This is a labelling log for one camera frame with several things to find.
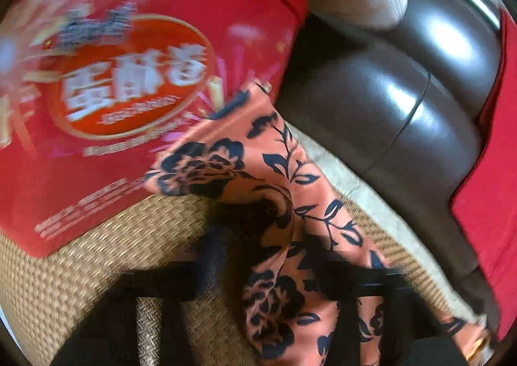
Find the red knitted cloth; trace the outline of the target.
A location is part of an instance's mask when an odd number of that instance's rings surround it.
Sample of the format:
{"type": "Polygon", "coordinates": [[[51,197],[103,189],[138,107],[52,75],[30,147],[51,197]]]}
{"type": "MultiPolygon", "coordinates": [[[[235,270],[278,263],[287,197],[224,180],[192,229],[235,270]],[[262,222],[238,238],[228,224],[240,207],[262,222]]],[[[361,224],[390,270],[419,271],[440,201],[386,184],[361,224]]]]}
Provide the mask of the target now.
{"type": "Polygon", "coordinates": [[[479,113],[484,147],[450,210],[496,299],[503,339],[516,321],[516,23],[501,12],[501,61],[479,113]]]}

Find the orange floral satin garment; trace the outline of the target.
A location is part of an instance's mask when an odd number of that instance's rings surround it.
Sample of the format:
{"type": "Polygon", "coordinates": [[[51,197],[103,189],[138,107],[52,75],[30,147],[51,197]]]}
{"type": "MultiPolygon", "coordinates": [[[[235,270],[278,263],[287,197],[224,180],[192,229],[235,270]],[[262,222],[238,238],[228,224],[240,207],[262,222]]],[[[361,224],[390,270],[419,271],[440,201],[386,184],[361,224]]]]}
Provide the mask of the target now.
{"type": "MultiPolygon", "coordinates": [[[[392,269],[257,82],[163,151],[144,184],[169,197],[218,202],[248,266],[245,334],[266,365],[326,365],[319,343],[333,333],[338,307],[318,287],[305,241],[321,240],[355,266],[370,268],[376,256],[392,269]]],[[[463,323],[453,340],[468,364],[486,330],[427,305],[442,325],[463,323]]]]}

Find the woven rattan bed mat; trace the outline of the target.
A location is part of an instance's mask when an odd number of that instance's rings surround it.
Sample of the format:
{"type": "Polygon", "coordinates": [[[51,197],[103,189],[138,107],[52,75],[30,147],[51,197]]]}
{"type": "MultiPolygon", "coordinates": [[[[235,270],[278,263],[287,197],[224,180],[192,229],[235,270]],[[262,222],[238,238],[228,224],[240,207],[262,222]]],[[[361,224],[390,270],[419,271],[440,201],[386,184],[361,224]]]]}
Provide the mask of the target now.
{"type": "MultiPolygon", "coordinates": [[[[302,131],[294,136],[389,262],[447,313],[485,325],[459,296],[407,224],[348,166],[302,131]]],[[[5,346],[20,363],[47,365],[104,291],[128,270],[159,267],[202,235],[208,203],[150,196],[44,258],[1,241],[1,317],[5,346]]]]}

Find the dark brown leather headboard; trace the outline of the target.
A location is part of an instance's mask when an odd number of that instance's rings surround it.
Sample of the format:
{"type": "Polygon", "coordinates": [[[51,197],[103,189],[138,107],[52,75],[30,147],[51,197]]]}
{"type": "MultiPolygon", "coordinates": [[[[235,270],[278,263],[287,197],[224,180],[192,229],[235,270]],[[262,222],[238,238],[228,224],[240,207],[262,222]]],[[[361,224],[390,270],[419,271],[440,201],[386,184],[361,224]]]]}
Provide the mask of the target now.
{"type": "Polygon", "coordinates": [[[489,0],[408,0],[385,32],[316,14],[299,32],[277,108],[406,222],[492,330],[502,313],[449,206],[482,149],[477,120],[501,60],[489,0]]]}

